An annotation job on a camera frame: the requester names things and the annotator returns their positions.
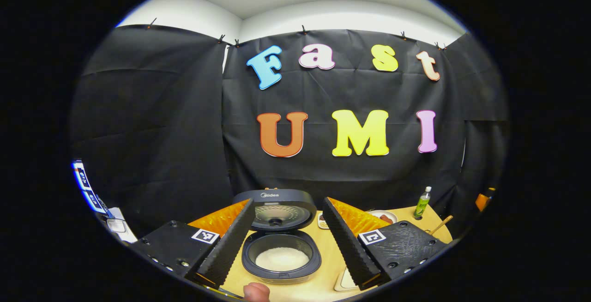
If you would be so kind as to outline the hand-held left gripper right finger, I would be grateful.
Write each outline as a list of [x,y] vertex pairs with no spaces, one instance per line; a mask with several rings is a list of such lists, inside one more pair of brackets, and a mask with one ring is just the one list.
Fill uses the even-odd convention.
[[360,290],[399,281],[447,247],[411,222],[389,224],[330,197],[323,200],[323,218]]

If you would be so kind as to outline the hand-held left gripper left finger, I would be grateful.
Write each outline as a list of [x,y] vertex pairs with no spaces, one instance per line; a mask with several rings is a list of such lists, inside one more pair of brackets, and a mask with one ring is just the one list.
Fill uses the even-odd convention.
[[254,216],[253,199],[246,199],[189,224],[171,220],[133,243],[132,250],[178,278],[218,289]]

